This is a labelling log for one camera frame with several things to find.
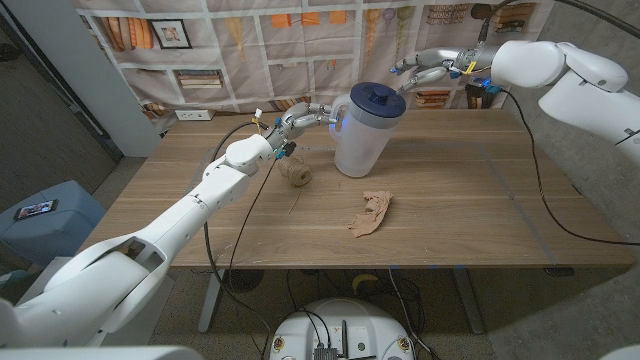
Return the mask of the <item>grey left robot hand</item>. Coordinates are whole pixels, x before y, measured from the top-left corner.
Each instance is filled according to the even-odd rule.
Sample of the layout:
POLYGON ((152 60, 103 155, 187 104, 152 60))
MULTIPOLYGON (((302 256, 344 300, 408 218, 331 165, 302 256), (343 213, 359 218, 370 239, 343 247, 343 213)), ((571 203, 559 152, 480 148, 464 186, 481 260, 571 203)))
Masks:
POLYGON ((330 105, 318 103, 298 103, 290 107, 281 121, 268 129, 263 137, 276 150, 299 137, 307 128, 335 124, 337 118, 331 114, 330 105))

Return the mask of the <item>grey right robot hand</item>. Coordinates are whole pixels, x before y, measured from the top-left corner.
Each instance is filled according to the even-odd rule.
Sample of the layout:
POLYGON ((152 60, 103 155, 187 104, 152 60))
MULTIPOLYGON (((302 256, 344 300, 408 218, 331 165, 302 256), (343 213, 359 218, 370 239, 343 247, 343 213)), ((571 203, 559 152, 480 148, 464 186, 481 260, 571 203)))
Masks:
POLYGON ((407 93, 414 88, 437 82, 447 74, 468 75, 491 67, 498 46, 438 47, 406 56, 390 69, 398 76, 410 72, 397 89, 407 93))

